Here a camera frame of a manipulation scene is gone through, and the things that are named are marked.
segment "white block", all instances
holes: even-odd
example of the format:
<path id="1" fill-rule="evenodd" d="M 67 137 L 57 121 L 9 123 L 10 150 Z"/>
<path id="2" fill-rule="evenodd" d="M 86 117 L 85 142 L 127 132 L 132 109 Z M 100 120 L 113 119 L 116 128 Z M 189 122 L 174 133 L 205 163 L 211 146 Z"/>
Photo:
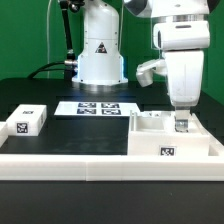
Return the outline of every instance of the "white block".
<path id="1" fill-rule="evenodd" d="M 87 181 L 121 181 L 122 156 L 93 156 L 86 163 Z"/>
<path id="2" fill-rule="evenodd" d="M 46 118 L 46 105 L 21 104 L 6 121 L 8 135 L 38 136 Z"/>
<path id="3" fill-rule="evenodd" d="M 87 157 L 73 155 L 0 156 L 0 180 L 85 181 Z"/>
<path id="4" fill-rule="evenodd" d="M 130 156 L 123 163 L 124 181 L 221 180 L 223 158 Z"/>
<path id="5" fill-rule="evenodd" d="M 208 156 L 209 142 L 210 135 L 195 115 L 189 117 L 188 133 L 175 131 L 174 113 L 130 117 L 128 155 Z"/>
<path id="6" fill-rule="evenodd" d="M 4 144 L 8 138 L 7 123 L 0 122 L 0 147 Z"/>

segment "black table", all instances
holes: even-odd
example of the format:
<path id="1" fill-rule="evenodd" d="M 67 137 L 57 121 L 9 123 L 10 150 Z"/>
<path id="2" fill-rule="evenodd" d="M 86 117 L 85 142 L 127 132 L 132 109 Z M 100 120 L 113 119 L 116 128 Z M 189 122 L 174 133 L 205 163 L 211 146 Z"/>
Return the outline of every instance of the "black table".
<path id="1" fill-rule="evenodd" d="M 0 81 L 0 120 L 19 104 L 46 104 L 38 137 L 9 137 L 2 154 L 126 155 L 128 118 L 54 116 L 59 101 L 132 102 L 140 110 L 172 110 L 164 83 L 135 82 L 112 93 L 80 91 L 62 80 Z M 192 108 L 224 143 L 224 106 L 201 93 Z M 1 181 L 0 223 L 223 223 L 223 182 Z"/>

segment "white platform edge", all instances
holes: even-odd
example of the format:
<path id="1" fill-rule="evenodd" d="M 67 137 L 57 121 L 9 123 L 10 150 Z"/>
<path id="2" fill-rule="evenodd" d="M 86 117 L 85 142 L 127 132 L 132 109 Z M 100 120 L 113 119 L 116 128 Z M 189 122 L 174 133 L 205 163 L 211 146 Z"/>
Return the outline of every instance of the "white platform edge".
<path id="1" fill-rule="evenodd" d="M 223 181 L 224 157 L 2 154 L 0 180 Z"/>

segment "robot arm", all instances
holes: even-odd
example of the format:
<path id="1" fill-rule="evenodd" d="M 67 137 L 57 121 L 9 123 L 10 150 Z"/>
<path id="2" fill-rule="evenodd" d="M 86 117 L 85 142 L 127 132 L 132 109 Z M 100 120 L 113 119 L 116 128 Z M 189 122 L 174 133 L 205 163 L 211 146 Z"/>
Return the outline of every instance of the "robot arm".
<path id="1" fill-rule="evenodd" d="M 123 88 L 128 80 L 124 77 L 123 57 L 118 51 L 119 14 L 102 0 L 58 0 L 62 9 L 67 43 L 65 79 L 72 85 L 91 91 L 111 91 Z M 78 12 L 83 7 L 84 46 L 75 60 L 69 26 L 68 9 Z"/>
<path id="2" fill-rule="evenodd" d="M 137 79 L 142 86 L 153 82 L 153 73 L 167 76 L 168 94 L 176 110 L 176 130 L 188 130 L 190 107 L 196 106 L 201 90 L 204 53 L 210 33 L 204 15 L 219 0 L 124 0 L 138 17 L 154 19 L 153 44 L 163 59 L 139 65 Z"/>

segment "white container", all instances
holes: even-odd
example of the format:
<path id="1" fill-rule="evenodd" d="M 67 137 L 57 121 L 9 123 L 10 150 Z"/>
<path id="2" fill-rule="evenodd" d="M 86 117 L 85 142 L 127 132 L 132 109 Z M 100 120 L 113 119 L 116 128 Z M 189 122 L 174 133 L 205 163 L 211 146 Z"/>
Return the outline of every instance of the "white container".
<path id="1" fill-rule="evenodd" d="M 0 122 L 0 147 L 4 144 L 7 138 L 8 138 L 7 123 Z"/>
<path id="2" fill-rule="evenodd" d="M 193 114 L 187 133 L 175 131 L 174 112 L 130 116 L 128 155 L 190 156 L 209 155 L 209 133 Z"/>
<path id="3" fill-rule="evenodd" d="M 8 135 L 38 136 L 46 118 L 46 105 L 21 104 L 6 121 Z"/>

